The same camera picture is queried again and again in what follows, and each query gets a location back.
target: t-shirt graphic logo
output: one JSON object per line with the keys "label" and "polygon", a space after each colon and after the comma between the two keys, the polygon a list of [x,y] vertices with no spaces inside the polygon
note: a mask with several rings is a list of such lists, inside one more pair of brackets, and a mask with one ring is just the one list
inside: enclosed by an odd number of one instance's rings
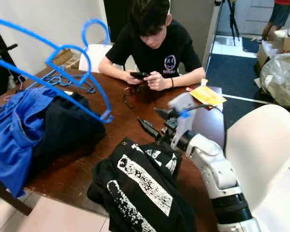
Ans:
{"label": "t-shirt graphic logo", "polygon": [[164,67],[167,70],[172,70],[176,66],[176,58],[174,55],[169,55],[164,60]]}

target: boy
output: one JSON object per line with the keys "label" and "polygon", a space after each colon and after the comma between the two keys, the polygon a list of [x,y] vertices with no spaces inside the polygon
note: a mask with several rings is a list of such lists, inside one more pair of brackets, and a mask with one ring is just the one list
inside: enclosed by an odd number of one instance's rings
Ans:
{"label": "boy", "polygon": [[[113,63],[125,64],[132,55],[148,86],[157,91],[188,86],[205,78],[205,71],[193,50],[187,31],[168,14],[169,0],[134,0],[130,10],[130,25],[126,25],[116,43],[99,64],[99,70],[113,78],[137,85],[141,80],[122,71]],[[186,74],[179,76],[179,62]]]}
{"label": "boy", "polygon": [[275,0],[270,21],[263,29],[262,40],[266,40],[267,36],[269,36],[269,41],[273,41],[274,31],[281,29],[285,25],[289,14],[290,0]]}

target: pile of clothes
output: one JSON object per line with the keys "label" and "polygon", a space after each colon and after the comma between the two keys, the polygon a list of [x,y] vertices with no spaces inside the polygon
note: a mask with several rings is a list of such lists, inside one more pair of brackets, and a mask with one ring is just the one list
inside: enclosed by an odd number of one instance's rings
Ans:
{"label": "pile of clothes", "polygon": [[[80,94],[71,97],[89,108]],[[35,158],[54,159],[61,149],[104,132],[102,123],[46,87],[20,91],[0,107],[0,181],[19,197]]]}
{"label": "pile of clothes", "polygon": [[195,214],[176,188],[180,153],[125,138],[92,169],[87,196],[110,214],[112,232],[193,232]]}

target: shorts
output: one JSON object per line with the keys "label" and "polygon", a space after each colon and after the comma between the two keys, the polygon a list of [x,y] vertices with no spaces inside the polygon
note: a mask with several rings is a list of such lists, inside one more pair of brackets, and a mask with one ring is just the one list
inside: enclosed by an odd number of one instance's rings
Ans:
{"label": "shorts", "polygon": [[290,14],[290,5],[274,5],[270,22],[274,23],[275,26],[283,27]]}

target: wooden table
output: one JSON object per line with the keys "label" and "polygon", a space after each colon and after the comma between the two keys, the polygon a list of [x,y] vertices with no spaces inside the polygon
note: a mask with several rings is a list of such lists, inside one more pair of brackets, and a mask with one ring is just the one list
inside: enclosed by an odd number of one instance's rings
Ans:
{"label": "wooden table", "polygon": [[[28,182],[25,189],[85,210],[105,214],[106,212],[101,206],[87,198],[87,189],[92,181],[91,168],[108,157],[124,137],[129,137],[138,144],[153,142],[153,139],[139,126],[137,117],[149,120],[156,129],[162,128],[164,121],[154,112],[153,107],[167,108],[167,102],[185,92],[185,88],[179,87],[159,92],[156,100],[151,102],[142,102],[136,96],[130,96],[128,100],[136,107],[136,111],[133,111],[123,102],[124,88],[128,86],[126,83],[102,74],[94,76],[106,92],[113,108],[114,121],[105,124],[106,136],[95,147],[91,142],[88,142],[78,149],[60,156],[36,178]],[[30,80],[26,81],[24,87],[31,83]],[[64,89],[75,90],[73,87],[65,87]],[[213,90],[221,93],[220,88],[214,87]],[[5,96],[14,92],[15,90],[9,90],[0,96],[0,105],[4,103]],[[78,92],[89,100],[91,109],[100,112],[104,110],[99,93],[89,94],[79,89]],[[223,147],[223,115],[218,110],[198,109],[193,129]],[[198,231],[216,232],[217,221],[201,174],[186,157],[182,158],[177,181],[179,190],[193,205]]]}

